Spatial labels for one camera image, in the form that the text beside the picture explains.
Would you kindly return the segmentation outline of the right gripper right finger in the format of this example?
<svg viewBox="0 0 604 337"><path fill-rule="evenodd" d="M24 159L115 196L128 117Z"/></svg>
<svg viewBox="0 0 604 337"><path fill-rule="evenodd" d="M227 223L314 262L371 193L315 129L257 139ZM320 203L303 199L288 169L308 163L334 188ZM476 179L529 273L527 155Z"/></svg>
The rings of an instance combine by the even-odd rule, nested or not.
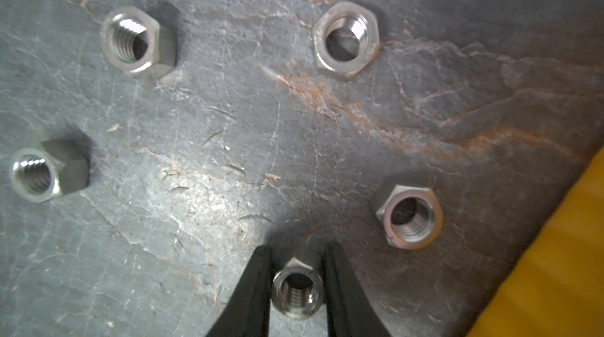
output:
<svg viewBox="0 0 604 337"><path fill-rule="evenodd" d="M326 246L323 270L329 336L389 336L338 242Z"/></svg>

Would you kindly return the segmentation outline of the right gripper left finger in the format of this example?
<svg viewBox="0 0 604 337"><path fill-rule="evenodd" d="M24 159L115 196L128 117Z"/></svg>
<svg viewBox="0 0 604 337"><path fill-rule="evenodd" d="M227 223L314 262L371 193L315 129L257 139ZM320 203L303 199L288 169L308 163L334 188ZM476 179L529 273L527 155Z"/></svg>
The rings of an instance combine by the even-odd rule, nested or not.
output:
<svg viewBox="0 0 604 337"><path fill-rule="evenodd" d="M271 285L272 249L259 246L207 336L268 336Z"/></svg>

